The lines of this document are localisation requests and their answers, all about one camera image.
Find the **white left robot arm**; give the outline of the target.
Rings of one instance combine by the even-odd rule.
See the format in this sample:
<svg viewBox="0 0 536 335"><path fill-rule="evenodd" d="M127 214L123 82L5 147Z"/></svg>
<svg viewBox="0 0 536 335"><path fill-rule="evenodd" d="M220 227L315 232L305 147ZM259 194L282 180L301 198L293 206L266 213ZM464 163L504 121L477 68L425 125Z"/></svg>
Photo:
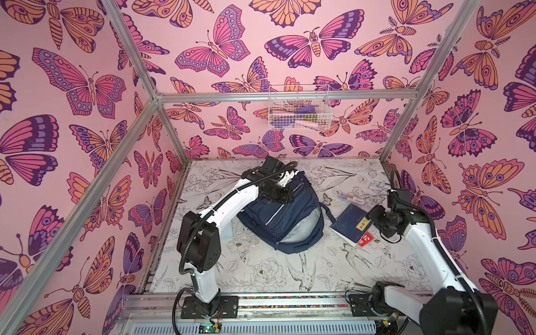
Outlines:
<svg viewBox="0 0 536 335"><path fill-rule="evenodd" d="M284 163L268 156L260 167L249 169L222 198L199 213L187 212L182 219L177 252L179 271L193 282L193 295L203 304L214 304L220 289L212 268L221 256L221 236L234 217L263 195L272 202L289 202L287 184L297 175L298 163Z"/></svg>

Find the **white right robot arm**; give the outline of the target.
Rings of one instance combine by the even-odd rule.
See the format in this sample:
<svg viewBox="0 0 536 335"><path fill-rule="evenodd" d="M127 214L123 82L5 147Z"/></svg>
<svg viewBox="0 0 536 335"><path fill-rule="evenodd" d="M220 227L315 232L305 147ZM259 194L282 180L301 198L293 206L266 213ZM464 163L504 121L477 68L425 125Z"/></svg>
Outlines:
<svg viewBox="0 0 536 335"><path fill-rule="evenodd" d="M387 202L387 207L376 205L367 219L381 233L399 235L411 245L434 294L426 300L402 286L379 281L370 297L372 310L378 315L399 311L424 334L490 334L498 304L462 272L443 245L427 210L413 205L404 188L390 189Z"/></svg>

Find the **navy blue student backpack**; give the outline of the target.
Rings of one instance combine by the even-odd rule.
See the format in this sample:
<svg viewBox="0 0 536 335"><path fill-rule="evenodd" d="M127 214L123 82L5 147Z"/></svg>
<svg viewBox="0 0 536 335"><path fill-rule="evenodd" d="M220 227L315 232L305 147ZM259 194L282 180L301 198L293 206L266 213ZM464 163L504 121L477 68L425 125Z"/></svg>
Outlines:
<svg viewBox="0 0 536 335"><path fill-rule="evenodd" d="M261 195L237 214L237 219L266 244L285 254L304 252L323 237L325 219L336 221L319 201L307 176L300 172L289 182L293 201L280 203Z"/></svg>

